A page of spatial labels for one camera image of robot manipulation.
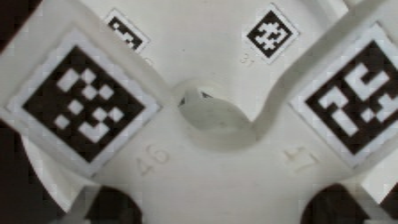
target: white plastic part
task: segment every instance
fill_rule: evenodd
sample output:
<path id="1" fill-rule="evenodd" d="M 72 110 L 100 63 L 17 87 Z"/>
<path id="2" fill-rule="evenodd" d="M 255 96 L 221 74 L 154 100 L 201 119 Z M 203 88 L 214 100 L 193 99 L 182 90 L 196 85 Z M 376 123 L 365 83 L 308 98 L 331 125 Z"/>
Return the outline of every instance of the white plastic part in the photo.
<path id="1" fill-rule="evenodd" d="M 260 60 L 242 40 L 242 34 L 253 29 L 257 13 L 265 16 L 262 10 L 269 3 L 104 1 L 98 4 L 98 1 L 86 1 L 100 16 L 97 18 L 79 2 L 47 1 L 26 26 L 31 32 L 18 34 L 13 48 L 0 57 L 2 69 L 15 74 L 0 77 L 4 108 L 31 71 L 43 64 L 49 52 L 77 26 L 157 99 L 162 109 L 93 177 L 95 182 L 130 193 L 152 224 L 297 223 L 319 190 L 367 169 L 397 148 L 395 140 L 388 141 L 381 153 L 354 170 L 290 107 L 310 80 L 377 21 L 397 43 L 397 25 L 390 20 L 397 2 L 368 0 L 306 52 L 335 21 L 328 20 L 329 26 L 319 24 L 321 14 L 313 14 L 312 4 L 278 1 L 301 36 L 273 65 Z M 226 98 L 244 114 L 230 103 L 217 100 L 201 102 L 184 112 L 191 116 L 189 111 L 196 107 L 205 110 L 200 106 L 209 106 L 209 103 L 217 104 L 212 110 L 219 115 L 223 110 L 235 108 L 226 119 L 235 121 L 237 116 L 242 122 L 233 123 L 239 128 L 228 129 L 223 137 L 221 129 L 217 133 L 207 131 L 212 123 L 203 128 L 187 121 L 178 109 L 182 98 L 175 97 L 141 56 L 102 25 L 114 8 L 152 39 L 141 56 L 168 84 L 175 86 L 193 77 L 201 77 L 226 87 Z M 0 115 L 56 161 L 82 174 L 74 162 L 65 161 L 58 152 L 52 153 L 49 142 L 27 131 L 10 111 L 2 110 Z M 255 120 L 249 127 L 244 115 Z"/>

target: printed number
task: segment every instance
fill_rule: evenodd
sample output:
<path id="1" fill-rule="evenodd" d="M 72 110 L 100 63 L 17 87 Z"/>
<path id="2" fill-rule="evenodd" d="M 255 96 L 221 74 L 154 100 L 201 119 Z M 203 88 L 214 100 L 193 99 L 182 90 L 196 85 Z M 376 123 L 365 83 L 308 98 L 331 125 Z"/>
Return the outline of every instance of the printed number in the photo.
<path id="1" fill-rule="evenodd" d="M 146 159 L 138 159 L 138 166 L 143 176 L 155 172 L 157 165 L 166 164 L 169 162 L 171 155 L 164 150 L 155 150 L 150 146 L 146 148 L 146 157 Z"/>
<path id="2" fill-rule="evenodd" d="M 257 61 L 251 59 L 251 56 L 249 56 L 249 54 L 246 53 L 246 54 L 244 54 L 244 57 L 242 57 L 242 59 L 241 59 L 241 63 L 242 63 L 248 67 L 251 67 L 251 65 L 253 65 L 255 62 L 257 62 Z"/>

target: black object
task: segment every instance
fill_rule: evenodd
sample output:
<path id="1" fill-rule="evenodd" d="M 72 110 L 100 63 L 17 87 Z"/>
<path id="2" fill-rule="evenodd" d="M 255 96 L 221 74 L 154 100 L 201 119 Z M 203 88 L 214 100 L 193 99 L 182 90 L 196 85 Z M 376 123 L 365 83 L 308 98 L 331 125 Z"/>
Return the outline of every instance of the black object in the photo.
<path id="1" fill-rule="evenodd" d="M 129 195 L 111 187 L 86 186 L 66 216 L 52 224 L 143 224 L 141 208 Z"/>
<path id="2" fill-rule="evenodd" d="M 342 184 L 329 186 L 308 204 L 301 224 L 363 224 L 370 216 Z"/>
<path id="3" fill-rule="evenodd" d="M 31 166 L 20 135 L 2 121 L 0 145 L 0 223 L 43 224 L 65 211 Z"/>
<path id="4" fill-rule="evenodd" d="M 390 216 L 398 219 L 398 184 L 383 200 L 381 206 L 390 214 Z"/>
<path id="5" fill-rule="evenodd" d="M 106 221 L 118 224 L 143 223 L 139 206 L 127 194 L 114 188 L 102 188 L 86 219 L 93 224 L 102 224 Z"/>

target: dark background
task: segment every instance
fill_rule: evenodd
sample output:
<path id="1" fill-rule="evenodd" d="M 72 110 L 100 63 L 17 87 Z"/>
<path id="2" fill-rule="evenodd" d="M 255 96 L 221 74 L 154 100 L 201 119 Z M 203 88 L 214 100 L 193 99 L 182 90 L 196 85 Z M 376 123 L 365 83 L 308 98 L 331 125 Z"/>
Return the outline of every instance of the dark background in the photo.
<path id="1" fill-rule="evenodd" d="M 42 1 L 0 1 L 2 51 Z M 33 170 L 20 135 L 0 121 L 0 223 L 45 224 L 63 215 Z"/>

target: black and white square pattern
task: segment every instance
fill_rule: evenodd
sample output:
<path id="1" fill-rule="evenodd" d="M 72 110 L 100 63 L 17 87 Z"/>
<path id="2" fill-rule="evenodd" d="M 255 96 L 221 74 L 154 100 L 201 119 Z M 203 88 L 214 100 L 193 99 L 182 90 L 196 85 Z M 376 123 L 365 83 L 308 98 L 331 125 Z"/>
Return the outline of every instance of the black and white square pattern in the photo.
<path id="1" fill-rule="evenodd" d="M 374 25 L 292 104 L 356 166 L 398 127 L 398 49 Z"/>
<path id="2" fill-rule="evenodd" d="M 159 104 L 81 31 L 13 98 L 10 110 L 93 174 L 152 119 Z"/>
<path id="3" fill-rule="evenodd" d="M 141 53 L 150 43 L 150 39 L 130 22 L 127 16 L 116 9 L 106 18 L 106 22 L 129 47 L 136 50 L 138 53 Z"/>
<path id="4" fill-rule="evenodd" d="M 249 43 L 271 64 L 299 36 L 299 31 L 276 7 L 271 4 L 264 17 L 248 34 Z"/>

